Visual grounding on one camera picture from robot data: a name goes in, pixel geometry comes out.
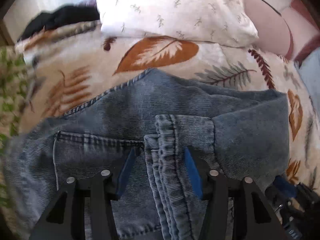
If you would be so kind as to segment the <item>blue denim jeans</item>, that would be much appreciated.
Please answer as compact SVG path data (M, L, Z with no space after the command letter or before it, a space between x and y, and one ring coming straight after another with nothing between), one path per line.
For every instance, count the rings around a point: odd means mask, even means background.
M68 177L111 169L135 148L129 183L112 204L119 238L197 239L206 203L191 187L185 148L264 190L289 161L288 113L276 90L241 92L146 70L7 144L4 176L18 234L28 239Z

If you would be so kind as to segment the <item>green and cream quilt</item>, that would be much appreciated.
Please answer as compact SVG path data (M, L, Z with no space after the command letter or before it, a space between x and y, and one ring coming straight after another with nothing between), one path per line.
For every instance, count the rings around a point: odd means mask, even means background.
M30 67L13 46L1 47L1 158L7 142L18 135L18 127L28 94ZM1 164L1 239L18 239L12 208Z

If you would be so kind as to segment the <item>beige leaf-pattern bedspread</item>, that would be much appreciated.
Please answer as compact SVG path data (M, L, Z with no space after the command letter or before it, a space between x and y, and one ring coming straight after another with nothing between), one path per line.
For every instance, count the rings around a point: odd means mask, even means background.
M319 191L319 116L296 64L256 46L232 48L167 36L108 36L98 21L67 25L16 44L31 82L19 125L26 132L147 68L238 90L276 89L289 102L286 176Z

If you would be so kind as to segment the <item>pink pillow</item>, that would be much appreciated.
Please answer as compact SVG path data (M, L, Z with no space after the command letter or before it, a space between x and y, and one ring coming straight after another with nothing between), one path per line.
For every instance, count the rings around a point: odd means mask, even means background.
M264 0L244 0L244 4L259 35L254 45L261 50L302 62L319 48L319 28L300 0L282 12Z

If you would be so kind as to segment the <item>black garment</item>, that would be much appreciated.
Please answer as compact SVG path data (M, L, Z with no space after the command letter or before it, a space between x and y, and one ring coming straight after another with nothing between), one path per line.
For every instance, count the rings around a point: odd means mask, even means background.
M100 14L96 7L84 5L65 5L54 12L43 11L28 23L17 42L28 39L43 30L55 30L65 25L99 19Z

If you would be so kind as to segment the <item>white leaf-print pillow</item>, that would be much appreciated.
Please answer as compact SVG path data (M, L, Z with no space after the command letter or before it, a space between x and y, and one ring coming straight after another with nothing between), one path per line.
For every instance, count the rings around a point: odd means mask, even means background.
M244 0L97 0L101 30L114 36L170 36L246 47L258 31Z

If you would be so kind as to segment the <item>brown wooden door frame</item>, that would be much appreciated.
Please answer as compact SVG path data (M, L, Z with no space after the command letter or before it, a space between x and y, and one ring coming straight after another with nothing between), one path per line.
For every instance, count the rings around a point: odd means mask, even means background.
M1 33L1 46L13 46L14 42L8 32L7 27L4 24L3 19L0 21L0 33Z

